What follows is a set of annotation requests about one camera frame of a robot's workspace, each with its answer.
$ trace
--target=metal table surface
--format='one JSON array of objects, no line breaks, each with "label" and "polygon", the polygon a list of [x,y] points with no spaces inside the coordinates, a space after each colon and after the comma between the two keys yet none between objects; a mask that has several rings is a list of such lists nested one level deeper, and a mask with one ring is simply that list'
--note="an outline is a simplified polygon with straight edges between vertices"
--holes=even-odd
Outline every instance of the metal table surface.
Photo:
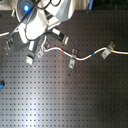
[{"label": "metal table surface", "polygon": [[[18,23],[11,12],[0,12],[0,33]],[[108,46],[128,51],[128,11],[75,11],[58,27],[69,35],[63,46],[49,37],[51,47],[84,57]],[[21,44],[18,34],[15,40]],[[60,51],[46,53],[33,66],[25,63],[27,49],[5,55],[0,38],[0,127],[3,128],[126,128],[128,127],[128,56],[101,53],[68,68],[70,58]]]}]

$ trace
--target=white robot part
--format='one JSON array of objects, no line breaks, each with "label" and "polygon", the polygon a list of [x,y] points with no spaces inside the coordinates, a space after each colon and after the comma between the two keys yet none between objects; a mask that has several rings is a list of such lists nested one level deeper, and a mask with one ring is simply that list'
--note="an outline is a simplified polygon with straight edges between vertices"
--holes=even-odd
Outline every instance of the white robot part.
[{"label": "white robot part", "polygon": [[[42,7],[46,6],[49,0],[42,0]],[[76,6],[76,0],[52,0],[52,4],[50,4],[46,10],[55,16],[59,21],[63,22],[69,20],[74,13]]]},{"label": "white robot part", "polygon": [[[23,0],[25,4],[32,0]],[[50,0],[41,0],[38,4],[40,8],[45,7]],[[49,6],[45,9],[52,17],[47,20],[45,10],[36,8],[35,17],[27,24],[22,23],[20,25],[19,34],[23,43],[27,43],[29,40],[34,40],[41,36],[46,31],[58,26],[61,22],[71,18],[74,13],[76,0],[51,0]],[[19,3],[17,4],[17,18],[21,22],[21,14],[19,10]]]}]

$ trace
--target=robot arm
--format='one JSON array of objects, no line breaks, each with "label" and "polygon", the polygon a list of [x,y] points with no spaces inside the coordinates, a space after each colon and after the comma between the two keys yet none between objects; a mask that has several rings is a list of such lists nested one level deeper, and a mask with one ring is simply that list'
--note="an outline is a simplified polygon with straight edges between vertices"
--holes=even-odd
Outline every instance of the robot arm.
[{"label": "robot arm", "polygon": [[[61,22],[70,19],[73,15],[76,0],[41,0],[38,6],[44,8],[50,1],[51,3],[45,10],[37,8],[34,11],[30,22],[27,24],[27,29],[25,22],[19,27],[19,33],[23,43],[27,42],[25,34],[30,40],[34,40],[46,31],[58,26]],[[18,0],[16,13],[19,22],[25,15],[25,11],[27,11],[25,9],[31,8],[32,3],[32,0]],[[50,19],[47,19],[45,11],[52,15]]]},{"label": "robot arm", "polygon": [[[68,37],[63,35],[59,30],[56,30],[55,27],[71,18],[75,10],[75,3],[76,0],[17,1],[16,15],[21,23],[18,26],[19,34],[24,44],[30,43],[29,53],[26,59],[27,63],[33,64],[38,39],[43,35],[49,34],[63,44],[67,44]],[[13,36],[11,38],[9,36],[7,42],[7,48],[9,47],[9,50],[11,50],[12,45],[15,46],[15,49],[18,49]]]}]

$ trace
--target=cable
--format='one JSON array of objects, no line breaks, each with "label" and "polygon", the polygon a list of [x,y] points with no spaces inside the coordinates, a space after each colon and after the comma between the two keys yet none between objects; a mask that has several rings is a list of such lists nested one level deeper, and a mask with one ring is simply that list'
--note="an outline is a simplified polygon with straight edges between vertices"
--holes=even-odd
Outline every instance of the cable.
[{"label": "cable", "polygon": [[9,32],[2,33],[2,34],[0,34],[0,37],[6,36],[6,35],[8,35],[8,34],[9,34]]},{"label": "cable", "polygon": [[59,6],[60,3],[61,3],[61,0],[59,0],[59,2],[58,2],[56,5],[54,5],[54,4],[51,2],[51,5],[54,6],[54,7],[57,7],[57,6]]},{"label": "cable", "polygon": [[114,50],[111,50],[111,52],[116,54],[128,55],[128,52],[120,52],[120,51],[114,51]]},{"label": "cable", "polygon": [[[75,59],[78,60],[78,61],[84,61],[84,60],[89,59],[89,58],[92,57],[93,55],[95,55],[95,54],[97,54],[98,52],[103,51],[103,50],[105,50],[105,49],[106,49],[106,47],[101,48],[101,49],[95,51],[94,53],[92,53],[91,55],[88,55],[88,56],[86,56],[86,57],[84,57],[84,58],[77,58],[77,57],[76,57]],[[53,47],[53,48],[50,48],[50,49],[47,49],[47,50],[44,50],[44,49],[42,49],[42,50],[43,50],[44,52],[49,52],[49,51],[53,51],[53,50],[59,50],[59,51],[63,52],[65,55],[67,55],[67,56],[69,56],[69,57],[73,57],[71,54],[67,53],[66,51],[62,50],[62,49],[59,48],[59,47]]]},{"label": "cable", "polygon": [[48,4],[43,8],[40,8],[39,6],[36,6],[36,7],[40,10],[45,10],[51,4],[51,2],[52,2],[52,0],[49,0]]},{"label": "cable", "polygon": [[91,55],[89,55],[89,56],[87,56],[87,57],[85,57],[85,58],[76,58],[76,59],[79,60],[79,61],[87,60],[88,58],[94,56],[94,55],[97,54],[98,52],[103,51],[103,50],[105,50],[105,49],[106,49],[106,47],[100,48],[99,50],[95,51],[94,53],[92,53]]},{"label": "cable", "polygon": [[44,36],[44,41],[43,41],[43,43],[42,43],[42,45],[41,45],[41,48],[43,48],[43,46],[44,46],[46,40],[47,40],[47,36]]}]

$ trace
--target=small white object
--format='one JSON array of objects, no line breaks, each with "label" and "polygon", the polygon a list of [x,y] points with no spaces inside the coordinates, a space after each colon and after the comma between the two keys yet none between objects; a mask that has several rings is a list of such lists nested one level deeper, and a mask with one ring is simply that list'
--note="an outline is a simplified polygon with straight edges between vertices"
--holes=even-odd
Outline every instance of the small white object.
[{"label": "small white object", "polygon": [[31,57],[27,56],[26,63],[32,65],[33,64],[33,59]]},{"label": "small white object", "polygon": [[12,16],[12,17],[15,17],[15,9],[12,10],[11,16]]},{"label": "small white object", "polygon": [[9,34],[9,32],[2,33],[2,34],[0,34],[0,37],[1,37],[1,36],[6,36],[6,35],[8,35],[8,34]]},{"label": "small white object", "polygon": [[55,34],[57,34],[57,35],[60,35],[60,31],[57,30],[57,29],[55,29],[55,28],[52,30],[52,32],[55,33]]},{"label": "small white object", "polygon": [[66,37],[65,42],[64,42],[65,45],[68,45],[68,40],[69,40],[69,37]]},{"label": "small white object", "polygon": [[33,47],[34,47],[34,41],[31,41],[29,45],[29,51],[33,51]]}]

